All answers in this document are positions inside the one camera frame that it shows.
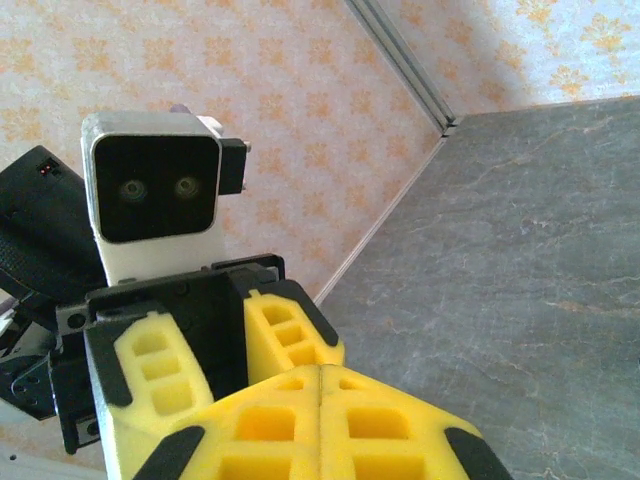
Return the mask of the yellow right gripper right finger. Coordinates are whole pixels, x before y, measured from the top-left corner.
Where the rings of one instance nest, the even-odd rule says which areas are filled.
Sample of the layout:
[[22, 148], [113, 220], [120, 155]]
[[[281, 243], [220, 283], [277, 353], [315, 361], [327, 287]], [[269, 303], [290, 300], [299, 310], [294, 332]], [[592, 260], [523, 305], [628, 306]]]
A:
[[468, 421], [346, 367], [320, 374], [322, 479], [510, 479]]

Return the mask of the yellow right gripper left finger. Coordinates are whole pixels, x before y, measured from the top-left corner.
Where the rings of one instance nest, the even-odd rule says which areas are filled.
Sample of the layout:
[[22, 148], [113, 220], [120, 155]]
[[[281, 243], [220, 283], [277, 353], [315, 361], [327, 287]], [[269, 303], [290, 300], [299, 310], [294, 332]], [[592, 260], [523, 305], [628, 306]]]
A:
[[172, 427], [136, 479], [318, 479], [320, 368], [301, 366]]

